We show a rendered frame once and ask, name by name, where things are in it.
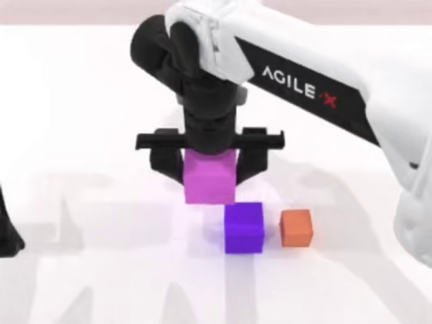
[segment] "pink cube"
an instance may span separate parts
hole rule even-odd
[[[183,171],[186,204],[230,205],[236,197],[236,151],[203,155],[186,149]]]

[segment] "cube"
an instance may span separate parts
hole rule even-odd
[[[186,149],[183,185],[186,204],[233,204],[236,196],[235,150],[203,155]]]
[[[281,212],[279,222],[282,246],[307,247],[311,245],[313,227],[311,212],[307,209]]]
[[[238,202],[225,206],[225,253],[262,253],[264,215],[261,202]]]

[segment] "purple cube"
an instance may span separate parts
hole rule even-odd
[[[261,202],[225,206],[225,253],[262,253],[264,213]]]
[[[236,197],[236,152],[203,155],[186,149],[184,195],[187,204],[228,205]]]

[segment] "white table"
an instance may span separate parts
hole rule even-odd
[[[430,28],[326,28],[357,53],[432,55]],[[1,179],[28,244],[0,260],[0,323],[432,321],[432,270],[394,238],[400,187],[383,153],[253,86],[239,126],[283,129],[287,145],[238,189],[265,203],[264,253],[225,256],[222,208],[185,205],[134,150],[137,133],[182,128],[182,115],[130,61],[133,31],[0,29]],[[294,207],[312,210],[311,248],[280,245],[279,213]]]

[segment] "red-orange block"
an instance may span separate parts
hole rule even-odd
[[[308,247],[311,245],[313,227],[309,210],[282,211],[279,227],[283,247]]]

